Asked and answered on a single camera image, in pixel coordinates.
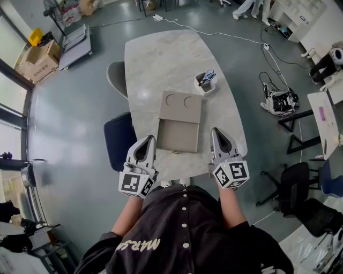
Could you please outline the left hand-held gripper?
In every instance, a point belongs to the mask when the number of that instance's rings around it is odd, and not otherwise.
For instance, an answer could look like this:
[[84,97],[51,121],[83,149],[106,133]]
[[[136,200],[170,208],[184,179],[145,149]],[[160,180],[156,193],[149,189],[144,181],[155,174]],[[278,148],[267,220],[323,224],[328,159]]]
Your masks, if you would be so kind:
[[123,171],[120,172],[118,191],[144,199],[156,182],[159,172],[154,169],[156,139],[147,135],[129,149]]

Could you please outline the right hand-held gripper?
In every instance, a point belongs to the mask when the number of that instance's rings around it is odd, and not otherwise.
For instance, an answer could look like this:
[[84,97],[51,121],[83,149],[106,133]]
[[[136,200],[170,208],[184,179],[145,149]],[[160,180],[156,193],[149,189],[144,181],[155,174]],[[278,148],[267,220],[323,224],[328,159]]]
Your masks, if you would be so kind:
[[[220,162],[238,155],[235,140],[224,130],[214,127],[210,132],[211,151],[214,162]],[[224,161],[217,165],[209,165],[212,175],[221,189],[238,188],[250,179],[246,161]]]

